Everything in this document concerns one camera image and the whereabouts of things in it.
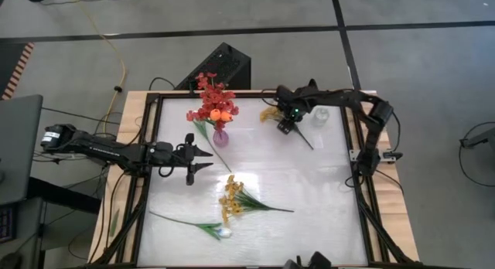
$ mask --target gray floor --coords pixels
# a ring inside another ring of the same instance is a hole
[[[347,25],[495,20],[495,0],[340,2]],[[85,5],[102,32],[336,24],[331,0],[127,0]],[[1,37],[94,34],[77,5],[5,0],[0,17]],[[360,31],[349,32],[349,37],[362,87],[377,90],[401,119],[400,150],[405,156],[398,169],[420,258],[427,264],[492,267],[495,193],[462,176],[457,150],[458,140],[471,126],[494,120],[495,28]],[[297,87],[310,77],[321,88],[350,87],[338,32],[126,39],[114,44],[128,67],[125,89],[143,90],[157,76],[180,82],[221,42],[252,57],[253,88]],[[101,41],[37,43],[15,95],[42,94],[47,107],[101,117],[120,72],[113,51]],[[122,110],[124,100],[124,95],[118,98],[116,111]],[[72,123],[87,131],[96,126],[43,112],[40,127],[55,123]],[[396,127],[389,128],[395,139]],[[495,183],[493,153],[487,147],[466,152],[465,157],[473,177]],[[99,173],[96,164],[83,162],[36,164],[32,174],[69,185]],[[95,186],[81,188],[91,194]],[[63,212],[50,206],[48,216]],[[47,256],[47,267],[83,263],[68,258],[67,248],[60,246],[94,225],[95,218],[74,215],[50,230],[64,239],[46,239],[47,247],[58,248]],[[73,244],[77,254],[87,255],[90,236],[89,229]]]

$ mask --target yellow cable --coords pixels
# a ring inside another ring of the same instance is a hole
[[[91,22],[91,25],[93,26],[93,29],[94,31],[96,31],[96,33],[104,40],[108,43],[108,45],[110,45],[110,47],[115,51],[115,54],[117,54],[117,58],[120,60],[121,62],[121,66],[122,66],[122,77],[121,77],[121,81],[120,83],[118,84],[119,87],[122,87],[122,85],[124,84],[124,80],[125,80],[125,76],[126,76],[126,69],[125,69],[125,64],[124,64],[124,60],[122,59],[122,56],[121,54],[118,52],[117,48],[115,48],[114,44],[112,44],[110,42],[110,40],[108,40],[103,34],[100,33],[100,31],[98,30],[98,27],[96,27],[96,23],[94,22],[93,18],[91,18],[91,15],[88,13],[88,11],[84,8],[84,6],[82,5],[82,3],[79,2],[79,0],[74,0],[77,2],[77,5],[79,5],[79,8],[81,9],[81,11],[86,15],[86,17],[90,20]],[[103,132],[106,133],[106,130],[107,130],[107,121],[108,121],[108,117],[111,113],[111,109],[112,107],[114,106],[114,102],[115,102],[115,98],[117,97],[117,91],[114,92],[114,96],[113,98],[111,99],[111,102],[110,102],[110,106],[108,107],[108,111],[107,111],[107,115],[105,116],[105,119],[104,119],[104,122],[103,122]]]

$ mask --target wooden table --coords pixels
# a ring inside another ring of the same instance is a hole
[[[153,93],[168,93],[168,94],[184,94],[188,91],[130,91],[128,92],[127,100],[125,102],[125,107],[121,119],[120,128],[118,129],[118,139],[117,141],[122,143],[129,143],[138,133],[139,125],[141,124],[142,115],[145,109],[145,99],[148,92]],[[239,90],[236,91],[238,93],[242,92],[253,92],[253,90]],[[370,110],[370,106],[364,105],[366,111]],[[353,117],[350,111],[347,111],[348,119],[350,123],[350,133],[352,140],[354,142],[354,147],[358,148],[357,144],[357,132],[354,127]],[[148,123],[148,130],[146,135],[151,137],[151,129],[152,123],[154,121],[153,117],[151,117]],[[363,132],[366,136],[366,127],[363,125]],[[384,131],[381,135],[381,139],[378,147],[380,149],[390,148],[390,143],[388,139],[388,134]],[[390,177],[395,180],[398,179],[397,169],[395,165],[381,163],[378,166],[378,170],[386,173]],[[104,204],[104,222],[102,222],[102,208],[100,208],[100,213],[98,215],[97,225],[94,230],[93,243],[91,244],[90,256],[95,251],[97,246],[98,238],[100,236],[101,227],[103,227],[103,235],[101,236],[101,242],[96,249],[96,254],[94,255],[94,259],[96,260],[103,253],[103,249],[106,244],[106,233],[107,229],[110,226],[108,218],[110,216],[110,195],[115,187],[115,183],[117,182],[119,176],[122,174],[122,170],[116,165],[110,168],[108,173],[108,184],[105,189],[105,201],[102,202]],[[394,239],[395,243],[405,252],[413,260],[418,260],[418,253],[415,246],[414,237],[412,236],[411,224],[409,223],[408,211],[405,206],[404,197],[401,193],[401,190],[397,187],[397,184],[393,183],[390,179],[387,179],[380,173],[375,173],[373,177],[374,188],[376,191],[376,197],[378,202],[378,207],[381,213],[381,220],[384,228],[390,234],[390,236]],[[131,183],[131,178],[125,176],[119,183],[118,187],[116,187],[113,207],[112,207],[112,220],[117,220],[117,227],[114,233],[114,236],[118,233],[121,228],[122,220],[124,216],[125,204],[127,202],[129,187]],[[137,199],[141,194],[140,188],[136,189],[135,194],[135,204],[137,203]],[[370,225],[370,238],[372,243],[372,249],[374,252],[374,259],[376,261],[381,260],[380,250],[378,246],[378,238],[376,233],[374,232],[373,227]],[[114,236],[109,238],[108,243],[110,243]],[[129,262],[131,260],[131,249],[132,244],[134,243],[135,236],[135,225],[132,227],[129,232],[126,243],[125,243],[125,251],[124,251],[124,262]]]

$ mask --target table leg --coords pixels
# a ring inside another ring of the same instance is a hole
[[[92,196],[74,192],[46,181],[29,177],[28,198],[39,196],[49,203],[98,214],[101,201]]]

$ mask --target small white object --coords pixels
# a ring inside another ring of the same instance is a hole
[[[230,236],[232,236],[232,230],[227,229],[226,227],[221,227],[217,230],[217,234],[219,237],[229,238]]]
[[[59,138],[60,134],[55,132],[46,132],[45,137]]]

